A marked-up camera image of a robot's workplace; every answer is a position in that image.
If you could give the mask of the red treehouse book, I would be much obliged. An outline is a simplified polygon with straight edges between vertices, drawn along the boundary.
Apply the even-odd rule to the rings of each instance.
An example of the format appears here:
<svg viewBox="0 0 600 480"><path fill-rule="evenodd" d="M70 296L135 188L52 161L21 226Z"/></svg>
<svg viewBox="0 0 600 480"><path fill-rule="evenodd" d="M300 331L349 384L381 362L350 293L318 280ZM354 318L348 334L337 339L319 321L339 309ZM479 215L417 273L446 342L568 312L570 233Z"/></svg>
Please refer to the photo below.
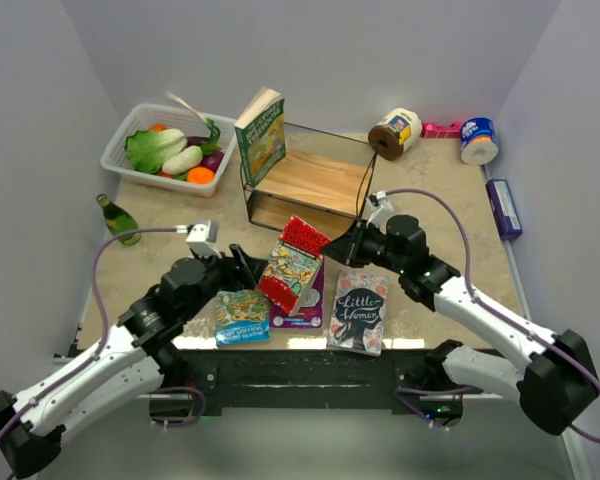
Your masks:
<svg viewBox="0 0 600 480"><path fill-rule="evenodd" d="M257 290L287 315L295 315L323 264L321 249L331 239L291 216L274 245Z"/></svg>

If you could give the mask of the black wire wooden shelf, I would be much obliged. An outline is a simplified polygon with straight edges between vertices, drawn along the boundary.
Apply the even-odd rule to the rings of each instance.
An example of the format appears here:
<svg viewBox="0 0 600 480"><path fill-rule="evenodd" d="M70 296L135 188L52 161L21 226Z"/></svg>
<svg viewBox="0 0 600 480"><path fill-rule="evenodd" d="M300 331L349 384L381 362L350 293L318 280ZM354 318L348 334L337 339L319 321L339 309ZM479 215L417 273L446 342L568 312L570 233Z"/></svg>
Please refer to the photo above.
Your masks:
<svg viewBox="0 0 600 480"><path fill-rule="evenodd" d="M325 235L344 233L365 210L377 154L365 133L288 123L286 157L252 187L240 174L248 220L280 231L297 216Z"/></svg>

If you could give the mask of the green 104-storey treehouse book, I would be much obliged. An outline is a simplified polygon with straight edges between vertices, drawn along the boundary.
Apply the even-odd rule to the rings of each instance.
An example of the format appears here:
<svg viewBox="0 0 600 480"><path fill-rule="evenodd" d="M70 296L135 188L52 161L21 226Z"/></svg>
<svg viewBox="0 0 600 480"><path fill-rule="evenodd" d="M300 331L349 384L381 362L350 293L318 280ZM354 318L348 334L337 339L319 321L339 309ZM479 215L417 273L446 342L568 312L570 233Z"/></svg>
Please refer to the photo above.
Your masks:
<svg viewBox="0 0 600 480"><path fill-rule="evenodd" d="M284 97L263 87L234 124L245 182L256 187L286 156Z"/></svg>

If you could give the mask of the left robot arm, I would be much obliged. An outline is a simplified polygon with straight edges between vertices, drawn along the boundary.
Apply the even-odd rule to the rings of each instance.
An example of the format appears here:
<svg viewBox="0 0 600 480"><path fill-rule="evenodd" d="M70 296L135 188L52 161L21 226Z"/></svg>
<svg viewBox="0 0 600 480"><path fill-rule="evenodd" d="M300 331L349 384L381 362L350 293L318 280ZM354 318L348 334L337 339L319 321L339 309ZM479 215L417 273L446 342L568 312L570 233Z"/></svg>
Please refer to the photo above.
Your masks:
<svg viewBox="0 0 600 480"><path fill-rule="evenodd" d="M135 301L101 339L62 368L17 393L0 390L0 452L15 479L49 466L64 441L131 398L180 390L187 368L173 344L184 325L221 291L252 290L266 261L237 244L195 247Z"/></svg>

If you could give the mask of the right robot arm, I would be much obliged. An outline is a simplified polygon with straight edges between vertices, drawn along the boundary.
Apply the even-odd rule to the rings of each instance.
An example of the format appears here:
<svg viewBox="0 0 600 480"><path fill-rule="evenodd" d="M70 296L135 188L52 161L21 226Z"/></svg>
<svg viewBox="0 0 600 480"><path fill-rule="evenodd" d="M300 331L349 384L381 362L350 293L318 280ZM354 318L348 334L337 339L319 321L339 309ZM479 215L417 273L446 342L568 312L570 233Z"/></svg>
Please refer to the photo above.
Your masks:
<svg viewBox="0 0 600 480"><path fill-rule="evenodd" d="M425 369L439 393L463 385L516 402L542 431L560 435L598 398L598 376L586 341L576 332L557 334L480 296L450 264L431 254L417 218L391 217L384 229L360 220L320 249L352 268L369 264L397 274L414 302L487 341L495 355L447 343L442 358Z"/></svg>

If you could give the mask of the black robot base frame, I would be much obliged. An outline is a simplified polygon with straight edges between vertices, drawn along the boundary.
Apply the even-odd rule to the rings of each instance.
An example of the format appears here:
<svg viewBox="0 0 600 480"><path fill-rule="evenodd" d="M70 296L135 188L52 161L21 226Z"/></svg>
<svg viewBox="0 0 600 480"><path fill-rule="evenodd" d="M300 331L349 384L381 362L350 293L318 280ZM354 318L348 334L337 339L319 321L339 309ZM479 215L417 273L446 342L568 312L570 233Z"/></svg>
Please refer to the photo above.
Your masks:
<svg viewBox="0 0 600 480"><path fill-rule="evenodd" d="M156 421L179 422L230 408L422 411L445 427L464 413L465 394L437 371L429 349L367 356L344 350L189 350L182 382L202 392L151 396Z"/></svg>

